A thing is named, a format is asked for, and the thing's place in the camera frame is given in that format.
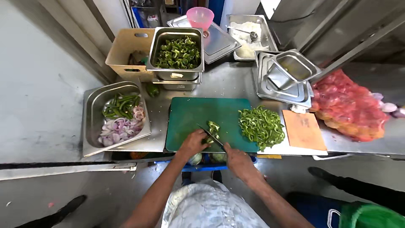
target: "steel spoon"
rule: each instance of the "steel spoon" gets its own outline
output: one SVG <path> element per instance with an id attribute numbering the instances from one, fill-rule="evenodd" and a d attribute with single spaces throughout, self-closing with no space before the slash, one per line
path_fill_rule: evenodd
<path id="1" fill-rule="evenodd" d="M 240 29 L 238 29 L 238 28 L 231 27 L 231 26 L 227 26 L 227 28 L 231 28 L 231 29 L 238 30 L 238 31 L 240 31 L 240 32 L 248 33 L 248 34 L 250 35 L 250 40 L 251 40 L 250 43 L 253 43 L 253 42 L 257 39 L 257 37 L 258 37 L 258 36 L 257 36 L 257 33 L 255 33 L 255 32 L 246 32 L 246 31 L 243 31 L 243 30 L 240 30 Z"/>

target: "steel prep table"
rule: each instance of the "steel prep table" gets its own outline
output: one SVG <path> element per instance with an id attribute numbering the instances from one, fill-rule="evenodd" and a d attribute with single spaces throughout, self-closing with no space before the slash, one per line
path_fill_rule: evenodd
<path id="1" fill-rule="evenodd" d="M 265 105 L 266 108 L 278 112 L 281 120 L 284 121 L 281 110 L 288 109 L 290 105 L 279 101 L 261 100 L 255 94 L 255 64 L 225 61 L 226 59 L 224 58 L 224 60 L 218 60 L 213 64 L 207 65 L 202 76 L 202 84 L 197 86 L 193 91 L 161 90 L 159 97 L 153 99 L 143 92 L 149 111 L 152 134 L 149 137 L 124 144 L 112 150 L 164 152 L 168 109 L 173 97 L 247 98 L 253 107 Z M 405 83 L 404 66 L 348 63 L 343 67 L 343 70 L 356 83 L 368 87 L 373 92 L 383 93 L 386 102 L 405 103 L 402 92 Z M 341 135 L 336 130 L 326 127 L 323 121 L 319 121 L 319 124 L 329 152 L 385 155 L 401 160 L 404 158 L 404 119 L 390 118 L 386 123 L 384 138 L 361 143 L 352 142 L 348 137 Z M 290 147 L 287 140 L 274 146 L 272 149 L 267 148 L 264 153 L 285 155 L 319 154 L 319 152 L 315 150 Z M 0 170 L 0 180 L 84 171 L 134 171 L 136 170 L 136 164 L 139 162 L 158 160 L 140 159 L 112 162 L 111 154 L 112 151 L 102 152 L 89 157 L 82 157 L 83 155 L 80 152 L 75 154 L 78 158 L 77 161 L 88 161 L 90 163 L 95 161 L 105 162 L 104 164 Z"/>
<path id="2" fill-rule="evenodd" d="M 347 72 L 355 72 L 350 69 L 375 68 L 372 64 L 349 63 Z M 256 65 L 250 62 L 223 62 L 219 60 L 206 66 L 202 74 L 202 84 L 193 91 L 175 91 L 161 90 L 157 98 L 145 96 L 149 118 L 151 120 L 152 134 L 148 137 L 136 140 L 122 146 L 115 147 L 111 151 L 149 151 L 164 152 L 166 131 L 168 123 L 168 110 L 173 97 L 217 97 L 217 98 L 246 98 L 250 101 L 252 107 L 264 105 L 266 108 L 277 112 L 282 123 L 284 123 L 282 110 L 288 110 L 291 105 L 274 101 L 262 100 L 255 93 L 255 74 Z M 401 139 L 401 129 L 405 127 L 403 119 L 390 120 L 386 124 L 386 134 L 382 139 L 372 142 L 353 142 L 348 137 L 340 134 L 338 131 L 327 127 L 323 121 L 319 121 L 322 136 L 329 152 L 345 153 L 368 153 L 381 155 L 404 155 L 405 140 Z M 281 155 L 326 155 L 324 151 L 312 149 L 303 149 L 289 146 L 286 134 L 286 140 L 273 148 L 266 148 L 259 154 L 281 154 Z"/>

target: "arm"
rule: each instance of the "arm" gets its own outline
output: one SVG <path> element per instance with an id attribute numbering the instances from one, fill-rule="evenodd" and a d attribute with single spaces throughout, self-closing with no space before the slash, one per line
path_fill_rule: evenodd
<path id="1" fill-rule="evenodd" d="M 196 153 L 208 147 L 201 144 L 207 136 L 204 130 L 199 129 L 189 134 L 177 151 L 173 160 L 152 184 L 132 215 L 125 221 L 121 228 L 155 227 L 166 205 L 176 178 L 181 173 L 187 161 Z"/>
<path id="2" fill-rule="evenodd" d="M 224 148 L 228 154 L 229 169 L 262 199 L 283 228 L 314 228 L 294 207 L 268 185 L 245 152 L 232 149 L 228 143 L 224 145 Z"/>

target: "green cutting board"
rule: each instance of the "green cutting board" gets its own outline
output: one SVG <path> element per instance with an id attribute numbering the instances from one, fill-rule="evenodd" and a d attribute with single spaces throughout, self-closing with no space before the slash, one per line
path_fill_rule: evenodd
<path id="1" fill-rule="evenodd" d="M 251 109 L 247 99 L 174 97 L 170 106 L 166 149 L 177 151 L 187 135 L 199 128 L 197 124 L 208 130 L 210 120 L 220 126 L 220 142 L 228 142 L 241 151 L 257 152 L 257 144 L 242 136 L 238 110 L 243 109 Z M 204 151 L 222 152 L 215 143 Z"/>

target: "pink plastic bowl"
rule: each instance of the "pink plastic bowl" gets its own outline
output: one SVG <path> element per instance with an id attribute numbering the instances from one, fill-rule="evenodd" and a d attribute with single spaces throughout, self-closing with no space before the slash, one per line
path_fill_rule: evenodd
<path id="1" fill-rule="evenodd" d="M 194 7 L 187 11 L 187 19 L 193 28 L 202 28 L 207 31 L 214 20 L 214 13 L 205 7 Z"/>

